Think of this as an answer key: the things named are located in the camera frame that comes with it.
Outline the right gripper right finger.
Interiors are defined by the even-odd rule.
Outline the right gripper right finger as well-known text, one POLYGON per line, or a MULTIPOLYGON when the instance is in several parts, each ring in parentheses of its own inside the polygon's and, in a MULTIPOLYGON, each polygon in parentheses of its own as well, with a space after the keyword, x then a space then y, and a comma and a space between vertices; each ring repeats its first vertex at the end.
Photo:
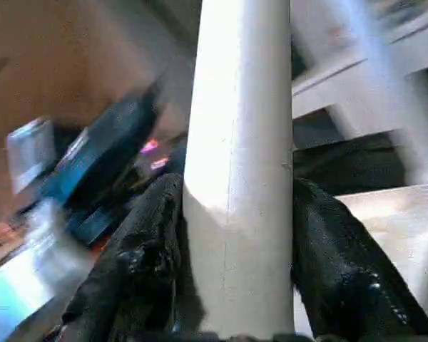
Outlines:
POLYGON ((314 337, 428 337, 428 316, 345 204, 295 178, 292 227, 292 281, 314 337))

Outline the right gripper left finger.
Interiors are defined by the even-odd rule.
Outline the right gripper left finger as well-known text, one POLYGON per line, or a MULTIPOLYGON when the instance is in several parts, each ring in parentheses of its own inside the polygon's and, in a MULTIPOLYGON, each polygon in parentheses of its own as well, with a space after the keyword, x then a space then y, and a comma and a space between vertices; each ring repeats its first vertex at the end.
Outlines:
POLYGON ((136 200, 62 316, 63 341, 140 341, 172 331, 181 257, 183 178, 155 180, 136 200))

